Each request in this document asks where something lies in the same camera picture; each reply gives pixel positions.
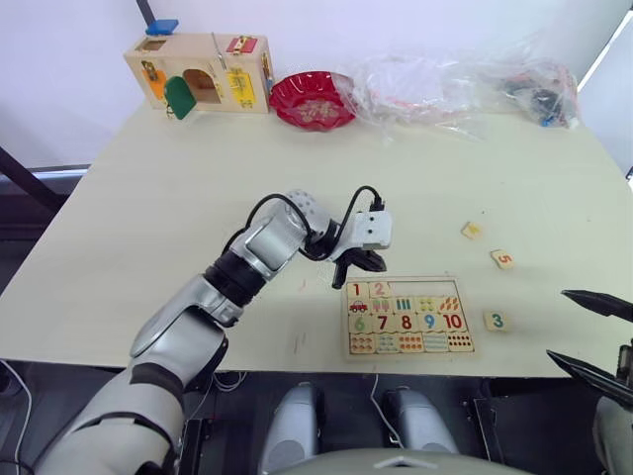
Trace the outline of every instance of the wooden tile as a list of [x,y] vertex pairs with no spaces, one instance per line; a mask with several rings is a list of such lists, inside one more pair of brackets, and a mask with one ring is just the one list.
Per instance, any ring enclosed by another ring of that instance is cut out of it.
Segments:
[[389,282],[370,282],[369,283],[369,296],[374,298],[391,297],[392,289],[389,286]]
[[352,354],[370,354],[376,351],[376,340],[373,334],[351,334],[349,336],[349,352]]
[[392,314],[394,312],[393,299],[371,299],[369,312],[372,315]]
[[421,296],[416,298],[415,311],[418,313],[435,312],[437,298]]
[[484,323],[489,332],[507,332],[509,319],[503,312],[484,312]]
[[372,317],[370,315],[350,315],[348,328],[350,333],[371,333],[374,330]]
[[491,251],[491,257],[498,265],[499,269],[507,270],[514,267],[514,258],[503,249]]
[[475,351],[471,335],[468,332],[449,333],[448,349],[451,351]]
[[396,314],[396,325],[398,326],[398,333],[419,332],[417,315],[413,312],[410,314]]
[[448,351],[448,335],[445,332],[426,332],[422,334],[424,351],[445,353]]
[[398,333],[398,343],[402,353],[424,352],[422,333]]
[[369,300],[347,299],[347,315],[369,315]]
[[415,312],[415,297],[394,297],[394,313],[412,314]]
[[398,331],[398,317],[394,314],[372,316],[374,333],[395,333]]
[[444,319],[439,314],[431,312],[417,314],[417,327],[422,332],[444,332],[448,330]]
[[479,239],[482,236],[482,227],[469,221],[462,228],[462,235],[468,239]]
[[449,295],[436,300],[437,312],[461,312],[459,298],[456,295]]
[[400,345],[397,333],[380,333],[376,335],[377,353],[399,353]]
[[444,328],[448,332],[466,332],[466,319],[459,312],[451,312],[450,314],[439,314],[439,320],[444,324]]
[[369,284],[367,282],[348,283],[347,300],[369,300]]

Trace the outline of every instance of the yellow panel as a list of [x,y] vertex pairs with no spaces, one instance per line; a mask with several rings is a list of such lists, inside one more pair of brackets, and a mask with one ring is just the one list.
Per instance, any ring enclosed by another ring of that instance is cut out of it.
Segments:
[[250,75],[239,68],[231,69],[226,75],[235,101],[244,109],[252,108],[256,101]]

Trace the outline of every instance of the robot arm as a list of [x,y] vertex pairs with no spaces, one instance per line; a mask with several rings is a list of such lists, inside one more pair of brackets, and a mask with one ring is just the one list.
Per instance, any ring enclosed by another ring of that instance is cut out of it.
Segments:
[[142,327],[128,368],[88,403],[38,473],[171,473],[185,423],[185,388],[201,371],[218,367],[227,348],[224,328],[238,321],[243,307],[297,251],[335,262],[335,288],[349,265],[386,270],[373,249],[391,243],[392,220],[378,194],[369,212],[350,218],[363,188],[341,224],[303,191],[270,195],[280,202],[251,223],[258,205],[223,255]]

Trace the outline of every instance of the white cable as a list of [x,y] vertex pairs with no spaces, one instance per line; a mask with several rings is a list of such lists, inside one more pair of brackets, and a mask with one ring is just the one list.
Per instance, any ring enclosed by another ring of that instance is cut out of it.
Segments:
[[222,381],[220,381],[220,379],[218,378],[216,374],[214,374],[213,379],[214,379],[214,383],[218,387],[218,391],[221,391],[223,393],[230,393],[231,391],[234,391],[235,389],[237,389],[239,385],[244,382],[244,379],[246,379],[247,374],[248,373],[245,371],[244,372],[240,371],[239,376],[237,377],[237,381],[235,381],[232,384],[223,383]]
[[248,373],[246,371],[239,372],[239,376],[237,377],[237,381],[235,381],[232,384],[227,384],[227,383],[223,383],[222,381],[220,381],[220,379],[218,379],[218,376],[216,376],[216,373],[214,373],[213,376],[211,377],[212,378],[211,379],[211,383],[209,384],[209,387],[207,388],[207,392],[205,393],[205,396],[202,398],[202,400],[200,401],[200,404],[198,404],[198,407],[192,413],[192,415],[189,417],[189,419],[194,419],[194,416],[196,416],[196,414],[198,414],[198,411],[200,411],[200,408],[202,408],[202,405],[205,404],[205,401],[207,401],[207,397],[209,396],[209,393],[211,392],[211,387],[214,384],[218,388],[218,391],[221,391],[223,393],[230,393],[231,391],[234,391],[235,389],[237,389],[239,387],[239,385],[244,382],[244,379],[246,379],[246,375],[248,375]]
[[405,446],[403,445],[403,443],[400,440],[400,436],[398,435],[398,433],[396,432],[394,427],[391,424],[389,424],[389,421],[387,421],[387,418],[383,414],[383,410],[380,409],[380,405],[374,399],[374,393],[376,393],[376,387],[377,386],[378,386],[378,374],[376,374],[376,380],[374,381],[374,387],[372,388],[372,392],[369,395],[369,400],[374,404],[374,406],[376,406],[376,410],[378,411],[380,419],[383,420],[383,423],[385,423],[385,426],[387,426],[387,428],[389,429],[389,432],[392,433],[392,435],[394,436],[394,439],[396,440],[396,442],[398,443],[400,448],[405,448]]
[[33,407],[33,396],[31,395],[31,391],[29,391],[29,388],[27,387],[23,379],[20,377],[20,375],[16,372],[16,370],[13,369],[9,365],[9,363],[7,363],[4,359],[0,359],[0,363],[4,364],[6,368],[11,372],[11,374],[15,376],[15,378],[18,380],[18,382],[24,389],[25,393],[27,393],[27,396],[29,398],[29,405],[27,407],[27,415],[24,418],[24,425],[22,426],[22,430],[20,431],[20,437],[18,437],[18,444],[16,445],[16,451],[13,453],[14,460],[16,462],[16,475],[20,475],[20,471],[21,471],[20,447],[22,446],[22,440],[24,439],[24,434],[27,431],[27,425],[29,424],[29,419],[31,418],[31,408]]

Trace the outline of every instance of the number puzzle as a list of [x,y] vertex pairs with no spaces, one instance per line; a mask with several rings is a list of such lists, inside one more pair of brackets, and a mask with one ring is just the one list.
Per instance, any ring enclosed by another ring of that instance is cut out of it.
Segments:
[[348,357],[475,351],[455,279],[350,279],[342,297]]

